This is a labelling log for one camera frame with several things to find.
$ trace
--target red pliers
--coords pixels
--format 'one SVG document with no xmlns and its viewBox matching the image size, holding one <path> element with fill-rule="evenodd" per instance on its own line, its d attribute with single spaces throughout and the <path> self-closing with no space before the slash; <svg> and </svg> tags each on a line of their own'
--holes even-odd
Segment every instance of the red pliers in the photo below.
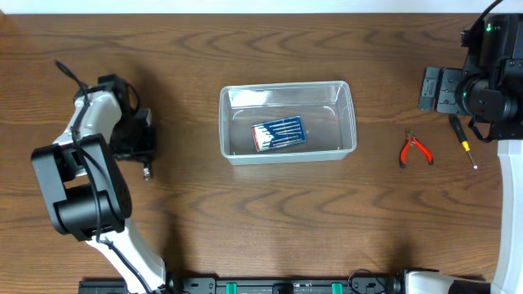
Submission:
<svg viewBox="0 0 523 294">
<path fill-rule="evenodd" d="M 425 154 L 425 157 L 427 157 L 428 164 L 432 165 L 434 164 L 434 158 L 432 157 L 431 151 L 425 145 L 421 144 L 418 141 L 418 138 L 414 135 L 413 131 L 407 132 L 407 137 L 405 138 L 405 144 L 403 145 L 403 148 L 401 148 L 400 152 L 400 167 L 405 168 L 407 166 L 407 152 L 409 151 L 409 147 L 411 145 L 415 145 L 418 147 L 423 154 Z"/>
</svg>

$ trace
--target plastic container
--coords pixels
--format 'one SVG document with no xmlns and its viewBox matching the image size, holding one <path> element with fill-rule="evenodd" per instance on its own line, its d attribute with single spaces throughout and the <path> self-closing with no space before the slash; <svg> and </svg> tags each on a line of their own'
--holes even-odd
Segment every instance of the plastic container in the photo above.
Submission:
<svg viewBox="0 0 523 294">
<path fill-rule="evenodd" d="M 227 86 L 219 116 L 221 154 L 234 165 L 340 160 L 356 148 L 351 91 L 343 81 Z M 256 151 L 253 125 L 295 116 L 306 143 Z"/>
</svg>

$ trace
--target white background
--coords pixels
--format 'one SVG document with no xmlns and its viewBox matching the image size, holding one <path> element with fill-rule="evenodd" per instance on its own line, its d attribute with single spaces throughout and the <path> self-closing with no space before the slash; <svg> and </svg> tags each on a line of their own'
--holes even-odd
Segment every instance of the white background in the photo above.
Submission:
<svg viewBox="0 0 523 294">
<path fill-rule="evenodd" d="M 478 13 L 490 0 L 0 0 L 5 14 L 76 13 Z M 523 13 L 523 0 L 494 12 Z"/>
</svg>

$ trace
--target wood grain surface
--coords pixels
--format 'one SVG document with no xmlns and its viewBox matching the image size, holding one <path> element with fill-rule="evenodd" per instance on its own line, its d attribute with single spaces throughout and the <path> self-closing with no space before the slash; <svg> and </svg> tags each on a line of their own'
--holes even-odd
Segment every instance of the wood grain surface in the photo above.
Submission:
<svg viewBox="0 0 523 294">
<path fill-rule="evenodd" d="M 178 273 L 347 277 L 402 266 L 494 276 L 502 181 L 495 143 L 472 170 L 444 115 L 418 111 L 424 67 L 459 67 L 474 15 L 5 16 L 0 24 L 0 292 L 76 293 L 118 277 L 52 227 L 29 156 L 65 129 L 76 86 L 117 73 L 154 111 L 154 180 L 119 163 L 133 218 Z M 227 85 L 343 80 L 358 146 L 344 160 L 233 167 L 221 156 Z M 412 149 L 398 165 L 405 129 Z"/>
</svg>

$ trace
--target screwdriver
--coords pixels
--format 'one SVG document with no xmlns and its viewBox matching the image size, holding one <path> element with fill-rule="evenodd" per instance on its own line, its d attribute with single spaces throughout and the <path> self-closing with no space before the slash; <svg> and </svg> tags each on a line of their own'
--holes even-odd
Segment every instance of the screwdriver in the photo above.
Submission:
<svg viewBox="0 0 523 294">
<path fill-rule="evenodd" d="M 471 155 L 471 149 L 468 146 L 467 136 L 465 136 L 465 131 L 463 131 L 463 126 L 461 125 L 461 122 L 459 121 L 459 118 L 452 114 L 449 116 L 450 126 L 454 129 L 454 132 L 456 133 L 456 136 L 458 137 L 459 143 L 463 146 L 465 151 L 468 154 L 468 157 L 471 159 L 472 166 L 474 169 L 477 169 L 478 166 L 474 162 L 474 158 L 472 158 Z"/>
</svg>

